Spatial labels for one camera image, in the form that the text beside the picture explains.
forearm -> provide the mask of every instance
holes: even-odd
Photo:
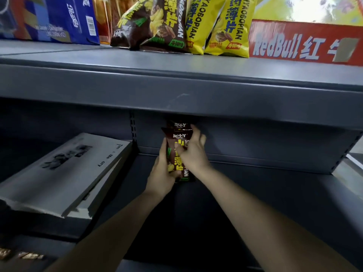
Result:
[[[57,260],[47,272],[114,272],[144,221],[160,201],[161,198],[155,195],[142,193],[79,242],[68,255]]]
[[[213,169],[198,174],[267,272],[358,271],[300,225]]]

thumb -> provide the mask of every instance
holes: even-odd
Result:
[[[171,173],[169,173],[169,175],[175,179],[177,177],[181,177],[182,172],[180,170],[176,170],[176,171],[172,171]]]
[[[178,142],[174,143],[174,147],[180,156],[182,156],[182,154],[185,152],[183,146],[181,146]]]

person's left hand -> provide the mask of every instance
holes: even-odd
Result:
[[[175,178],[181,177],[181,171],[168,172],[166,160],[166,138],[160,148],[159,156],[155,160],[150,176],[147,178],[145,193],[150,193],[163,199],[171,191]]]

red and yellow box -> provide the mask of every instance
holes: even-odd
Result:
[[[363,66],[363,0],[258,0],[250,57]]]

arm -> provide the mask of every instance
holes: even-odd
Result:
[[[213,169],[205,142],[206,136],[193,126],[188,150],[175,146],[185,166],[210,190],[266,272],[358,272],[323,241]]]
[[[168,173],[166,139],[164,139],[160,155],[147,179],[145,191],[46,271],[114,272],[144,221],[154,207],[170,192],[179,174],[179,171]]]

